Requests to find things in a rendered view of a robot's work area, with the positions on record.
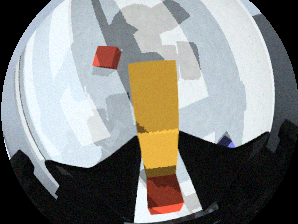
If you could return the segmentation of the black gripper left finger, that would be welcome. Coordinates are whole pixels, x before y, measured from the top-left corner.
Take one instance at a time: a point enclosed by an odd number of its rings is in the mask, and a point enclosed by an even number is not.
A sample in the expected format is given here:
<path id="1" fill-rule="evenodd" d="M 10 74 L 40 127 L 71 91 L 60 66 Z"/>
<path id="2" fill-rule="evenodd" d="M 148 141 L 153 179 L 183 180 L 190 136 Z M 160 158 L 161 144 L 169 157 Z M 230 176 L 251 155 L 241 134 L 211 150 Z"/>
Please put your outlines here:
<path id="1" fill-rule="evenodd" d="M 125 222 L 134 224 L 141 161 L 140 141 L 133 136 L 94 167 L 73 167 L 53 160 L 44 163 L 57 184 L 98 198 Z"/>

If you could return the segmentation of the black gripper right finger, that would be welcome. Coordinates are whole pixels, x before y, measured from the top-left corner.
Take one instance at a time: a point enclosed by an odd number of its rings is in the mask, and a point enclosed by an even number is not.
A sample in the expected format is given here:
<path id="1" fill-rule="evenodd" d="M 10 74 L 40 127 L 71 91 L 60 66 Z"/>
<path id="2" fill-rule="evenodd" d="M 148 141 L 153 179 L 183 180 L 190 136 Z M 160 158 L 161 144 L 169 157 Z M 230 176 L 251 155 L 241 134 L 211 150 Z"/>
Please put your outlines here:
<path id="1" fill-rule="evenodd" d="M 269 137 L 270 132 L 266 131 L 249 143 L 230 148 L 180 131 L 178 152 L 204 209 L 202 212 L 218 206 L 217 201 L 233 183 L 242 165 L 267 147 Z"/>

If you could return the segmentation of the blue rectangular block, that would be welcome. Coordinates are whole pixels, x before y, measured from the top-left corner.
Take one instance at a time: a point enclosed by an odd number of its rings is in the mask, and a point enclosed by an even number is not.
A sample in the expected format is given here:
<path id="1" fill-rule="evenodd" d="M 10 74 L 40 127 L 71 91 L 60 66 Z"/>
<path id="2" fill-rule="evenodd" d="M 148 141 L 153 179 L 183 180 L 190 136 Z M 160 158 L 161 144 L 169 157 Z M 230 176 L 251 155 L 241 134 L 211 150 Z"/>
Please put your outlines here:
<path id="1" fill-rule="evenodd" d="M 218 145 L 225 145 L 225 147 L 230 147 L 230 148 L 235 148 L 234 144 L 233 144 L 233 140 L 230 140 L 229 137 L 223 136 L 222 140 L 220 141 L 220 143 L 218 143 Z"/>

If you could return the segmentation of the small red block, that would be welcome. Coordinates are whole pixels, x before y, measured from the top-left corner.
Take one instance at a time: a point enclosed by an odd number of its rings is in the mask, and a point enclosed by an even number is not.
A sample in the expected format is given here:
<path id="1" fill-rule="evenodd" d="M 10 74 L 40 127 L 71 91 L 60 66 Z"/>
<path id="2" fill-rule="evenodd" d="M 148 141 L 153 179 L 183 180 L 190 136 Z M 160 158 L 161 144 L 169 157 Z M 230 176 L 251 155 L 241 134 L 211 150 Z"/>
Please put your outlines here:
<path id="1" fill-rule="evenodd" d="M 97 45 L 96 56 L 93 59 L 93 65 L 96 67 L 117 69 L 118 59 L 121 57 L 121 51 L 117 47 L 106 47 L 106 45 Z"/>

